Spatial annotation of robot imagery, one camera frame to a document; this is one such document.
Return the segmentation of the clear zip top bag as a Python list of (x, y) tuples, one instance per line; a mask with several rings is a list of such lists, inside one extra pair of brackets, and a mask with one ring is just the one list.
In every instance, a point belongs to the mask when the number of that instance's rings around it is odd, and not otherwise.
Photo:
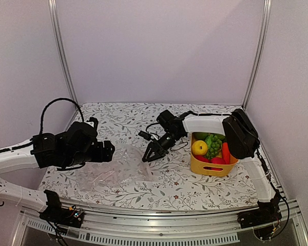
[(109, 162), (87, 162), (76, 170), (76, 183), (83, 192), (104, 186), (130, 185), (135, 181), (153, 181), (142, 152), (132, 145), (118, 145)]

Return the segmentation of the yellow toy lemon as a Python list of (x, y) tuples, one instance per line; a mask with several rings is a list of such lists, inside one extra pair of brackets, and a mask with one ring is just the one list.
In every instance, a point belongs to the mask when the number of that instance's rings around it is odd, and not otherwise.
[(191, 146), (191, 152), (193, 155), (203, 156), (207, 153), (208, 146), (203, 140), (196, 140)]

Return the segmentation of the green toy apple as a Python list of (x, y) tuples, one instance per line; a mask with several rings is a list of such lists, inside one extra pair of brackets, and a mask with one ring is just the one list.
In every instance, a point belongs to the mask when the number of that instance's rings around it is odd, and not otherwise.
[(203, 132), (193, 133), (194, 138), (197, 140), (205, 140), (208, 135), (209, 135), (208, 133), (203, 133)]

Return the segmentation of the red toy bell pepper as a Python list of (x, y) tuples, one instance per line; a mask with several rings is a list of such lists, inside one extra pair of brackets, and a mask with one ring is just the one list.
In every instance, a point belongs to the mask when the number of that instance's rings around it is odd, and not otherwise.
[(225, 165), (226, 164), (225, 160), (221, 157), (214, 157), (210, 161), (211, 161), (211, 163), (219, 164), (219, 165)]

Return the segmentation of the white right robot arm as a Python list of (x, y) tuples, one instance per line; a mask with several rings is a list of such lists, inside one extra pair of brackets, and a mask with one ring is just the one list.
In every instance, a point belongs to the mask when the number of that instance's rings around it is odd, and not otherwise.
[(177, 140), (189, 133), (205, 132), (223, 135), (231, 155), (242, 160), (257, 191), (259, 203), (266, 203), (255, 213), (259, 223), (267, 223), (275, 215), (275, 208), (269, 204), (279, 199), (279, 193), (271, 181), (271, 173), (262, 158), (258, 133), (242, 109), (229, 114), (195, 113), (187, 111), (174, 116), (165, 110), (157, 117), (157, 123), (165, 134), (156, 138), (153, 134), (140, 131), (139, 136), (149, 141), (142, 160), (151, 162), (164, 157)]

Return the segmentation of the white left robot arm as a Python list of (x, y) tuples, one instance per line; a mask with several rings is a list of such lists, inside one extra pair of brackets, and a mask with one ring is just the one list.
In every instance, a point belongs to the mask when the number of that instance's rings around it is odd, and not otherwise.
[[(115, 152), (108, 141), (97, 140), (98, 123), (95, 118), (88, 122), (74, 122), (67, 131), (52, 134), (39, 133), (30, 140), (0, 150), (0, 175), (23, 170), (56, 167), (59, 171), (71, 171), (88, 162), (110, 162)], [(62, 222), (66, 211), (61, 208), (56, 192), (32, 190), (0, 177), (0, 201), (46, 214), (54, 222)]]

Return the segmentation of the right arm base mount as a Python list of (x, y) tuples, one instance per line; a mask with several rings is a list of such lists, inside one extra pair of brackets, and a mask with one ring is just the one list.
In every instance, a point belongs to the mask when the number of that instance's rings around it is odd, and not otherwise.
[(272, 225), (272, 222), (280, 222), (282, 219), (279, 209), (280, 200), (281, 195), (278, 191), (270, 202), (258, 202), (257, 209), (238, 213), (237, 221), (241, 228), (256, 227), (270, 223), (269, 226), (255, 229), (254, 234), (260, 240), (266, 241), (272, 239), (277, 230), (276, 227)]

